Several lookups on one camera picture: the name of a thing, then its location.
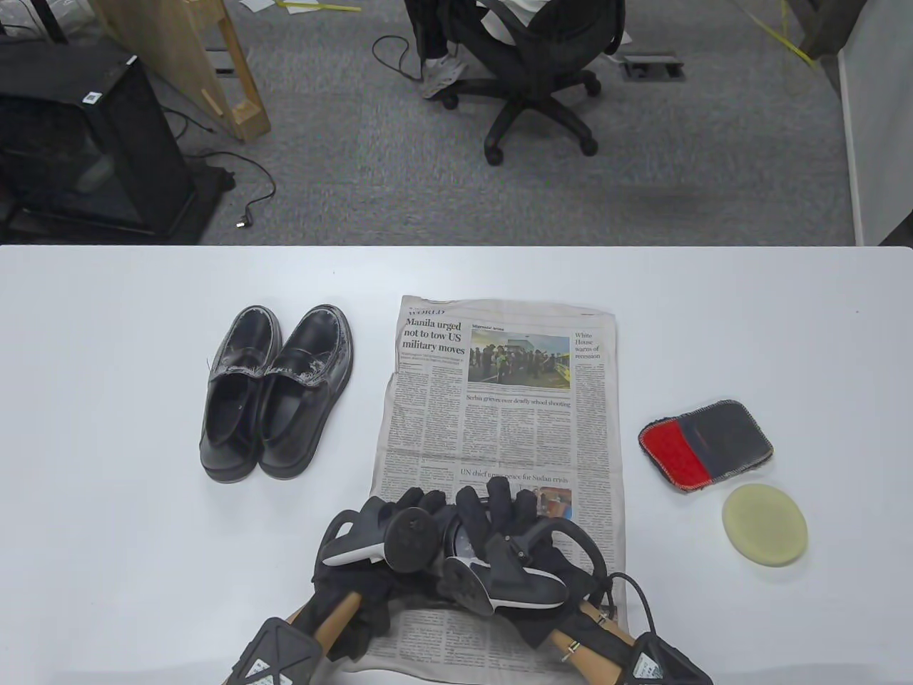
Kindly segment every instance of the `yellow round sponge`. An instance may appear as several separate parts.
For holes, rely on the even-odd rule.
[[[808,527],[799,507],[770,485],[736,488],[723,504],[723,527],[733,547],[765,566],[791,564],[808,547]]]

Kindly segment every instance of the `chair base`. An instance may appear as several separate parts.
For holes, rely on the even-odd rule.
[[[586,88],[586,94],[594,98],[602,90],[602,84],[599,79],[588,69],[559,77],[557,80],[558,87],[554,92],[582,85]],[[544,114],[577,136],[581,152],[587,157],[592,157],[599,150],[599,143],[593,138],[593,132],[590,131],[590,127],[583,123],[573,111],[562,105],[551,95],[542,100],[531,100],[510,91],[497,79],[461,79],[438,92],[432,100],[439,100],[445,109],[454,110],[459,104],[460,95],[481,95],[486,98],[498,98],[507,101],[485,137],[485,159],[492,166],[498,166],[504,161],[504,153],[498,147],[498,144],[504,134],[508,132],[510,125],[525,110],[535,110],[540,114]]]

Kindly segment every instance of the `black cable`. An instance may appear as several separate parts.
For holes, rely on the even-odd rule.
[[[615,578],[622,578],[623,580],[626,580],[628,582],[628,584],[630,586],[632,586],[634,588],[634,590],[637,592],[637,596],[640,597],[640,603],[642,605],[644,605],[644,613],[646,614],[646,623],[648,626],[650,626],[650,632],[655,635],[656,634],[656,625],[653,623],[653,614],[650,612],[650,605],[646,601],[646,596],[644,595],[644,591],[640,589],[640,585],[637,584],[637,581],[634,578],[632,578],[628,574],[622,573],[621,571],[615,571],[614,573],[610,573],[605,578],[606,594],[608,595],[609,607],[611,608],[612,613],[614,613],[614,611],[615,611],[615,604],[612,599],[612,581]]]
[[[403,52],[400,54],[400,58],[399,58],[399,60],[396,62],[396,66],[395,66],[395,67],[394,67],[392,64],[389,64],[388,62],[384,62],[382,59],[380,59],[380,58],[377,56],[377,50],[376,50],[377,44],[380,43],[382,40],[386,40],[387,38],[395,38],[396,40],[402,40],[402,41],[405,43],[405,47],[403,48]],[[402,36],[397,36],[397,35],[395,35],[395,34],[387,34],[387,35],[385,35],[385,36],[379,37],[377,40],[375,40],[375,41],[373,42],[373,44],[371,45],[371,54],[374,55],[374,59],[376,59],[378,62],[380,62],[381,64],[383,64],[383,65],[384,65],[385,67],[387,67],[388,69],[391,69],[392,71],[395,71],[397,74],[399,74],[400,76],[402,76],[404,79],[409,79],[409,80],[411,80],[411,81],[413,81],[413,82],[415,82],[415,83],[421,83],[421,82],[422,82],[421,65],[419,65],[419,76],[417,76],[417,77],[416,77],[416,76],[413,76],[412,74],[406,72],[406,71],[403,69],[403,60],[405,59],[405,56],[406,56],[407,54],[409,54],[409,50],[410,50],[411,48],[412,48],[412,45],[409,43],[408,40],[406,40],[406,39],[403,38]]]
[[[190,127],[190,124],[193,124],[198,129],[203,129],[206,132],[215,133],[215,131],[213,129],[209,128],[208,126],[204,126],[202,123],[200,123],[193,117],[189,116],[188,114],[184,114],[182,111],[173,110],[170,107],[165,107],[164,105],[161,105],[161,107],[162,107],[162,111],[165,112],[166,114],[177,114],[179,117],[184,119],[184,127],[181,129],[180,133],[178,133],[176,136],[174,136],[174,139],[176,141],[180,140],[181,136],[183,136],[185,133],[187,133],[187,129]]]
[[[263,164],[261,164],[260,162],[255,162],[254,160],[250,159],[249,157],[245,157],[238,153],[230,153],[228,151],[219,151],[219,152],[203,153],[203,154],[186,154],[186,155],[184,155],[184,157],[186,157],[187,159],[207,159],[209,157],[216,157],[219,154],[227,154],[229,157],[236,157],[239,160],[243,160],[245,162],[253,164],[257,169],[259,169],[260,171],[262,171],[264,174],[267,175],[269,182],[273,186],[273,189],[271,191],[269,191],[269,193],[267,193],[266,195],[263,195],[262,197],[258,197],[255,200],[251,200],[246,205],[244,205],[244,221],[239,223],[237,225],[237,227],[238,228],[251,227],[254,225],[254,215],[250,211],[250,207],[252,205],[255,205],[258,202],[263,202],[264,200],[268,200],[268,199],[276,196],[276,190],[277,190],[276,179],[273,178],[273,174],[271,174],[269,171],[267,171],[266,167],[263,166]]]
[[[21,28],[25,31],[31,31],[32,36],[36,38],[41,38],[41,34],[38,33],[38,30],[34,26],[20,26],[19,24],[3,24],[4,28]]]

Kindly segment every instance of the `wooden frame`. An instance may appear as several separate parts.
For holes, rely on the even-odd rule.
[[[242,141],[270,129],[235,26],[223,0],[90,0],[109,36],[208,112]],[[218,26],[245,97],[234,108],[209,61],[200,34]]]

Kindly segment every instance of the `white sneaker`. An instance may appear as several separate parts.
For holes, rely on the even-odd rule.
[[[469,65],[449,53],[439,59],[426,59],[422,67],[422,97],[433,98],[438,92],[452,86]]]

